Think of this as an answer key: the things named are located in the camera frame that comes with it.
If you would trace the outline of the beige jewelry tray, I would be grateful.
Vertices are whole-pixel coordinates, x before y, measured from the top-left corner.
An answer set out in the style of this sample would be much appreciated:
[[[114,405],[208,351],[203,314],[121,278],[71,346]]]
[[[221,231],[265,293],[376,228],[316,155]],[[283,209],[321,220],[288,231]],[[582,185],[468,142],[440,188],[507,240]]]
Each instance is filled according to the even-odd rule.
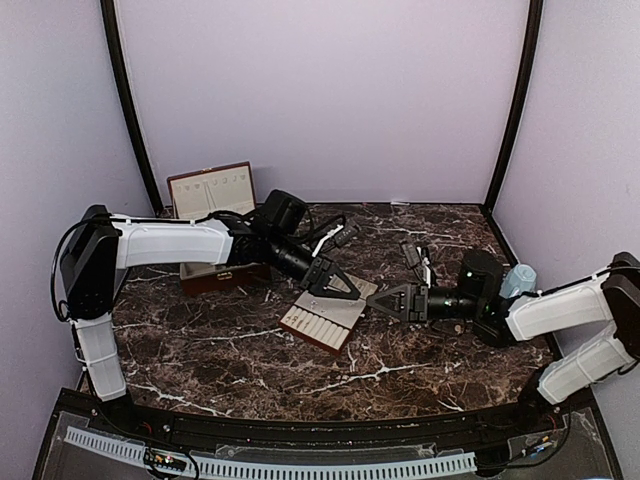
[[[285,331],[333,355],[339,355],[361,318],[375,283],[347,275],[360,291],[358,300],[317,297],[302,293],[279,321]]]

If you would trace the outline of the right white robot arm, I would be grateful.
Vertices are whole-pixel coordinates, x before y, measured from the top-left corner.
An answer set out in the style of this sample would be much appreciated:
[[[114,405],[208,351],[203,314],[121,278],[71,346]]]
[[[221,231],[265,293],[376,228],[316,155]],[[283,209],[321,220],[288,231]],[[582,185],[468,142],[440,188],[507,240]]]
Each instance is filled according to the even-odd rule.
[[[465,253],[453,288],[437,285],[427,258],[421,267],[419,282],[373,294],[368,306],[403,322],[468,320],[473,333],[496,348],[603,323],[594,337],[534,373],[521,392],[522,403],[510,413],[511,426],[521,434],[547,420],[549,405],[639,364],[639,261],[629,252],[615,254],[589,276],[545,291],[537,289],[532,267],[518,264],[506,270],[484,250]]]

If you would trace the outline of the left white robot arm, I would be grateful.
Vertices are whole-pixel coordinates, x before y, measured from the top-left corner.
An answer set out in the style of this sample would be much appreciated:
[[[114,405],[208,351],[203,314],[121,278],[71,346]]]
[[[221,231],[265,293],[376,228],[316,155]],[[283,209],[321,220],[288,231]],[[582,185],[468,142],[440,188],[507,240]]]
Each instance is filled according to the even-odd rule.
[[[299,236],[308,205],[282,190],[247,214],[218,210],[198,219],[138,218],[92,205],[60,239],[52,261],[50,298],[58,321],[74,334],[94,394],[106,402],[103,421],[120,436],[141,427],[140,412],[122,397],[127,384],[113,332],[116,273],[155,264],[265,264],[320,298],[357,300],[359,289],[331,259]]]

